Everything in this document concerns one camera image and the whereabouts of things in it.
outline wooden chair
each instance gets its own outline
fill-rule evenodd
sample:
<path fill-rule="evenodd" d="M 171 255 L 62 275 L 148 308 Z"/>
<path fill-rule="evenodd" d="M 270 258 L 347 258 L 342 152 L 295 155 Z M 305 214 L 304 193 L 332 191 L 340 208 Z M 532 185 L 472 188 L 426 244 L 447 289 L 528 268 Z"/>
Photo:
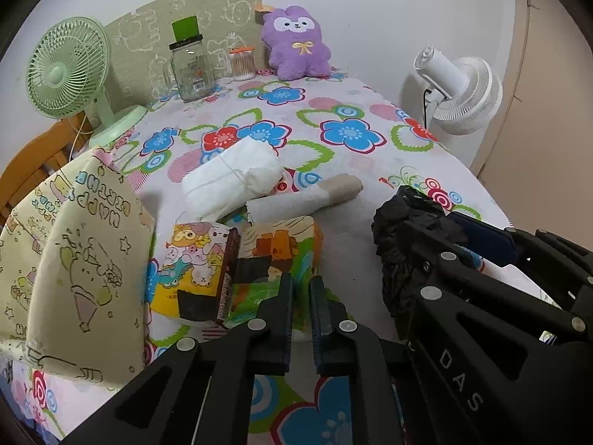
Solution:
<path fill-rule="evenodd" d="M 44 165 L 57 171 L 67 164 L 68 153 L 64 149 L 72 146 L 76 132 L 83 122 L 84 112 L 60 120 L 13 157 L 0 175 L 0 225 L 6 223 L 14 206 L 48 178 L 49 174 Z M 82 126 L 82 132 L 91 130 L 93 127 L 87 120 Z M 83 135 L 82 132 L 73 145 L 76 151 L 79 151 L 90 138 L 90 135 Z"/>

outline table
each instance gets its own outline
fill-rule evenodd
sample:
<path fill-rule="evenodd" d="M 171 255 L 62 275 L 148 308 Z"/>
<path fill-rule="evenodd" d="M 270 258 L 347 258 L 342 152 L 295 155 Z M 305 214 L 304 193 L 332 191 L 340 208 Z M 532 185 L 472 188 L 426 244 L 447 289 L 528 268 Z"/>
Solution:
<path fill-rule="evenodd" d="M 476 178 L 431 133 L 337 69 L 327 79 L 294 82 L 280 82 L 271 70 L 262 70 L 247 82 L 222 80 L 212 96 L 198 102 L 184 103 L 174 95 L 148 109 L 112 144 L 112 153 L 156 218 L 154 260 L 162 262 L 165 242 L 185 211 L 183 176 L 249 135 L 274 147 L 286 169 L 276 191 L 300 191 L 341 172 L 362 180 L 364 190 L 356 199 L 314 215 L 324 234 L 319 268 L 325 286 L 354 319 L 386 339 L 396 335 L 381 298 L 381 262 L 371 222 L 398 186 L 412 185 L 448 211 L 500 228 L 510 225 Z M 245 226 L 244 215 L 232 222 Z M 145 363 L 183 336 L 204 341 L 225 332 L 181 325 L 148 306 L 145 331 Z M 25 417 L 58 438 L 117 392 L 16 362 L 10 371 L 11 390 Z M 348 379 L 319 378 L 310 342 L 293 343 L 286 377 L 256 377 L 250 445 L 349 443 L 350 433 Z"/>

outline power cord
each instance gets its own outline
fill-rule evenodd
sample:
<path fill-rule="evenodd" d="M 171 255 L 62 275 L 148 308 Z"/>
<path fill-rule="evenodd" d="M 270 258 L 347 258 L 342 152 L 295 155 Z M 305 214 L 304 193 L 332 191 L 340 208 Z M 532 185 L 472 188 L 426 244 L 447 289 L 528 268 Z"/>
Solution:
<path fill-rule="evenodd" d="M 72 149 L 70 149 L 70 156 L 68 157 L 68 162 L 72 161 L 72 154 L 74 152 L 74 146 L 76 144 L 76 140 L 78 140 L 78 136 L 81 135 L 81 134 L 82 135 L 89 135 L 89 134 L 92 134 L 93 132 L 95 132 L 94 130 L 91 130 L 91 132 L 83 132 L 82 131 L 82 127 L 84 127 L 84 123 L 86 121 L 87 121 L 87 113 L 85 112 L 84 118 L 82 119 L 82 123 L 80 124 L 80 127 L 76 131 L 76 137 L 72 141 Z M 72 127 L 73 130 L 76 130 L 76 127 L 74 127 L 74 125 L 72 125 L 72 121 L 70 120 L 70 117 L 68 117 L 68 123 L 70 124 L 70 127 Z"/>
<path fill-rule="evenodd" d="M 427 88 L 424 90 L 424 94 L 422 95 L 422 106 L 424 108 L 424 129 L 428 130 L 428 125 L 426 124 L 426 94 L 430 92 L 430 90 Z"/>

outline black jar lid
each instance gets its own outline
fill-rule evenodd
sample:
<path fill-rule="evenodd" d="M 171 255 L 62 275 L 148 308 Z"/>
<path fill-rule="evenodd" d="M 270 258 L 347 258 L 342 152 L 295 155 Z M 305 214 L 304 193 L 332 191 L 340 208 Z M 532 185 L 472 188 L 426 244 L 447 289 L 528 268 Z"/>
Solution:
<path fill-rule="evenodd" d="M 200 33 L 198 35 L 194 35 L 193 37 L 186 38 L 185 40 L 180 40 L 178 42 L 171 43 L 169 45 L 169 50 L 177 50 L 177 49 L 180 49 L 181 47 L 184 47 L 185 45 L 189 45 L 190 43 L 199 42 L 199 41 L 202 41 L 203 39 L 204 39 L 204 37 Z"/>

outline tissue packet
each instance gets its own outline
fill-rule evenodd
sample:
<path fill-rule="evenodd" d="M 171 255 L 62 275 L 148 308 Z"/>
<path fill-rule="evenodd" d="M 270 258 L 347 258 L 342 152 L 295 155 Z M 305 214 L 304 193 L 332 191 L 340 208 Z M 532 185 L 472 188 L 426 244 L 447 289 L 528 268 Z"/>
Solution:
<path fill-rule="evenodd" d="M 239 241 L 237 229 L 223 224 L 176 224 L 162 265 L 149 276 L 150 308 L 189 324 L 221 323 L 228 313 Z"/>
<path fill-rule="evenodd" d="M 323 234 L 310 216 L 256 224 L 242 235 L 227 327 L 256 316 L 261 301 L 278 294 L 280 276 L 295 281 L 293 327 L 308 331 L 309 280 L 317 272 Z"/>

